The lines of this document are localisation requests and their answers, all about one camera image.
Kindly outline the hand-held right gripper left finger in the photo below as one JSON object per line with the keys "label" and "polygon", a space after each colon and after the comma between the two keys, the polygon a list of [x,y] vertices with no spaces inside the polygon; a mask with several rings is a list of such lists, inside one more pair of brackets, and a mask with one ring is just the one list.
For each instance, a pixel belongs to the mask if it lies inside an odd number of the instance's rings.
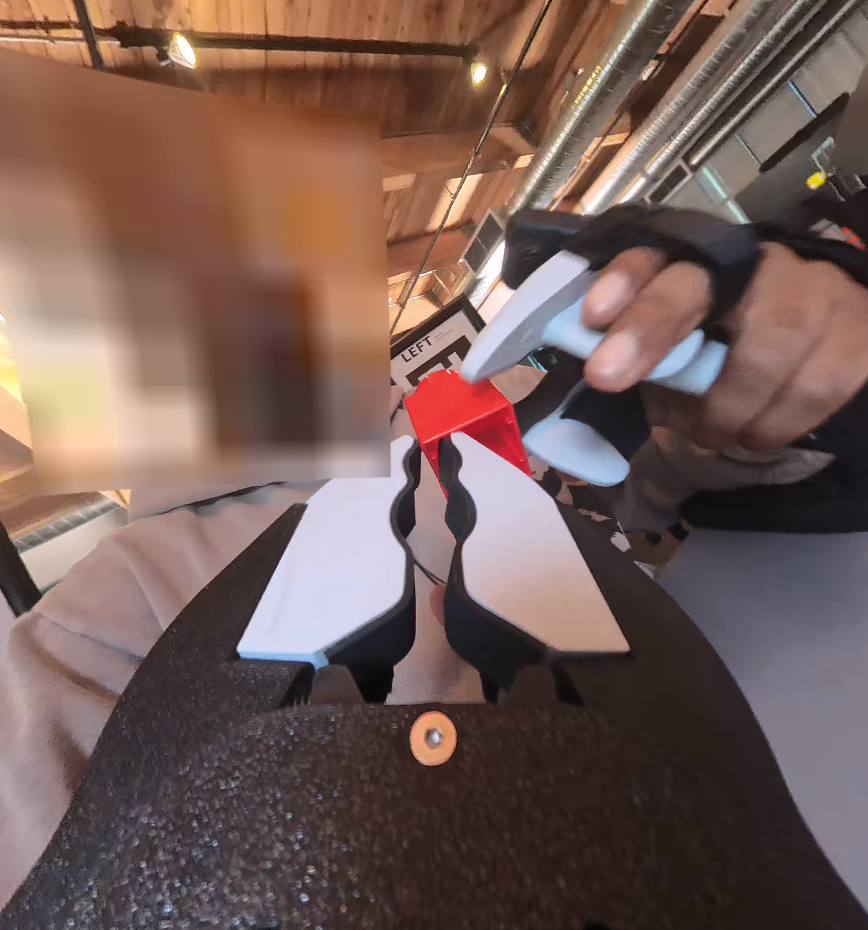
{"label": "hand-held right gripper left finger", "polygon": [[415,641],[421,449],[390,444],[390,476],[333,479],[308,500],[237,645],[243,659],[392,668]]}

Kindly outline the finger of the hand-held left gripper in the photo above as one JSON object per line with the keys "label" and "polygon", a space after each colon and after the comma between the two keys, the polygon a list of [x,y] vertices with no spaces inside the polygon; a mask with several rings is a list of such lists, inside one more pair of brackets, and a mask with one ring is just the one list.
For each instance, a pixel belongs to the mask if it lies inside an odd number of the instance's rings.
{"label": "finger of the hand-held left gripper", "polygon": [[573,253],[557,253],[510,296],[467,352],[460,376],[469,384],[492,378],[542,347],[587,360],[596,332],[584,326],[581,308],[596,274]]}

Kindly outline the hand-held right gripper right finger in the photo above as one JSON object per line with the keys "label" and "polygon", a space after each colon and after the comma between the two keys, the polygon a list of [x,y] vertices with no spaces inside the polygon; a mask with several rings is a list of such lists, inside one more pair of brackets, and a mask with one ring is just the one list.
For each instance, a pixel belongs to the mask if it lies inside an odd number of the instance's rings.
{"label": "hand-held right gripper right finger", "polygon": [[463,433],[441,442],[441,471],[461,590],[475,607],[555,653],[629,652],[553,497]]}

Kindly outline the red plastic block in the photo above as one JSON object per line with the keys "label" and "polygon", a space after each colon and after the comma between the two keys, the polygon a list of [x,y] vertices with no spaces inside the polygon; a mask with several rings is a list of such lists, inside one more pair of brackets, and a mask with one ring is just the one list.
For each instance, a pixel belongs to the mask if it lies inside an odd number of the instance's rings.
{"label": "red plastic block", "polygon": [[491,381],[470,385],[454,370],[434,371],[405,395],[404,403],[437,479],[440,441],[454,433],[468,435],[527,477],[532,476],[512,403]]}

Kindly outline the person's left hand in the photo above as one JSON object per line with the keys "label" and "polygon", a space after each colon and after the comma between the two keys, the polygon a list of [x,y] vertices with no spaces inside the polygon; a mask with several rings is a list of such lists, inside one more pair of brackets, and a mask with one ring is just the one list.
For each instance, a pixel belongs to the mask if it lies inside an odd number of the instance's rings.
{"label": "person's left hand", "polygon": [[761,252],[721,325],[728,353],[702,397],[644,380],[704,326],[707,271],[651,248],[620,254],[582,307],[584,325],[604,333],[584,367],[588,386],[620,392],[641,383],[649,424],[710,452],[770,456],[823,424],[868,382],[868,290],[780,244]]}

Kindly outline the black framed marker sign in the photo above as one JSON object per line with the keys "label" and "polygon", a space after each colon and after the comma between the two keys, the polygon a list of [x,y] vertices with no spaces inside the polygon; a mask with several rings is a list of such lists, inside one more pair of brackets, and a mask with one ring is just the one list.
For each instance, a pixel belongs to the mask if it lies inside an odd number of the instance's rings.
{"label": "black framed marker sign", "polygon": [[404,391],[436,370],[458,369],[485,322],[466,295],[396,338],[390,350],[390,383]]}

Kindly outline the black lighting track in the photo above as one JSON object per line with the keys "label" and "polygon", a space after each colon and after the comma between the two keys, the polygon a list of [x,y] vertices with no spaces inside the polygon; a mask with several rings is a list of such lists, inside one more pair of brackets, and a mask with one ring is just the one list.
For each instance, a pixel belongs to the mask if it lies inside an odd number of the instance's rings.
{"label": "black lighting track", "polygon": [[[79,20],[0,19],[0,42],[87,44],[92,38],[99,45],[115,45],[122,49],[164,49],[175,33],[173,29],[142,27],[122,21],[111,27],[92,27],[88,32]],[[473,62],[481,56],[480,50],[469,44],[236,32],[183,31],[182,34],[194,49],[217,51],[392,55],[464,62]]]}

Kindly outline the silver ventilation duct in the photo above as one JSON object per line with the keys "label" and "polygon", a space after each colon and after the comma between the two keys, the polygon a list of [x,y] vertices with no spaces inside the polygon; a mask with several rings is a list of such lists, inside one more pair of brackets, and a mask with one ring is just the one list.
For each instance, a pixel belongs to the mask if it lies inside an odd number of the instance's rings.
{"label": "silver ventilation duct", "polygon": [[577,83],[504,204],[504,219],[522,210],[548,207],[691,5],[691,1],[626,3],[603,50]]}
{"label": "silver ventilation duct", "polygon": [[746,88],[816,25],[838,28],[863,2],[745,2],[719,27],[578,202],[600,215],[643,197]]}

